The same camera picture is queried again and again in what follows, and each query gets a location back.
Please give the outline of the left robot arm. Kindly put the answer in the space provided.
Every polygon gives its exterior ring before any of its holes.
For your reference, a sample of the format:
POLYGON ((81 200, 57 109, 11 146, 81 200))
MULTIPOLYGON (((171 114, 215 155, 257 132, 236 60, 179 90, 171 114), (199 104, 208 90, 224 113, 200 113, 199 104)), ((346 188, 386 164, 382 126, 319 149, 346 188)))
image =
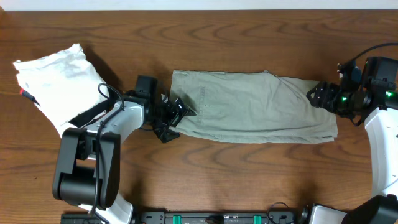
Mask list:
POLYGON ((62 134, 52 193, 87 214, 63 214, 61 223, 135 223, 133 205, 119 193, 122 143, 146 124, 167 143, 180 136, 173 128, 195 115, 181 98, 160 94, 154 77, 140 75, 133 90, 115 94, 104 116, 62 134))

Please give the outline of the khaki shorts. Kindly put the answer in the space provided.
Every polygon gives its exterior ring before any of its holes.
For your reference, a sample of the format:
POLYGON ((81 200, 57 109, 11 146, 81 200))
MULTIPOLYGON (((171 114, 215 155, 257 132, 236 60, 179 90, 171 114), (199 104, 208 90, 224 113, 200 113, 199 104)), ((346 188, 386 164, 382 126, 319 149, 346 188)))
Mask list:
POLYGON ((306 97, 313 80, 260 73, 174 70, 170 97, 194 112, 175 131, 228 143, 320 144, 338 135, 335 115, 306 97))

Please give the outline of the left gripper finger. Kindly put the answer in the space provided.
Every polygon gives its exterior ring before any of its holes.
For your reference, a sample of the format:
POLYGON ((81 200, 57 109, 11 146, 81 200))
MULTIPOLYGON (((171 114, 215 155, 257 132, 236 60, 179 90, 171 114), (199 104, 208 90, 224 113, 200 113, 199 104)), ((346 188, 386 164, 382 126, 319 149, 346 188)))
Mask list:
POLYGON ((180 137, 180 133, 170 130, 167 126, 155 128, 154 133, 161 140, 162 143, 167 143, 180 137))
POLYGON ((175 100, 175 106, 178 114, 178 118, 182 119, 185 116, 196 116, 196 112, 194 112, 189 106, 187 106, 181 98, 177 98, 175 100))

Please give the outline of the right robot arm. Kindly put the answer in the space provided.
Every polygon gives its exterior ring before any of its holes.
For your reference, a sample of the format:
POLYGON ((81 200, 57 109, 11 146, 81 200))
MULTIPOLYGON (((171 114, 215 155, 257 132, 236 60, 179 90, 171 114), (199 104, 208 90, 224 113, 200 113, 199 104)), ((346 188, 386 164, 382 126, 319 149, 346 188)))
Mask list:
POLYGON ((319 82, 307 92, 316 108, 364 125, 371 148, 371 198, 343 212, 315 204, 298 223, 395 223, 397 221, 397 61, 369 57, 363 69, 352 60, 338 66, 340 83, 319 82))

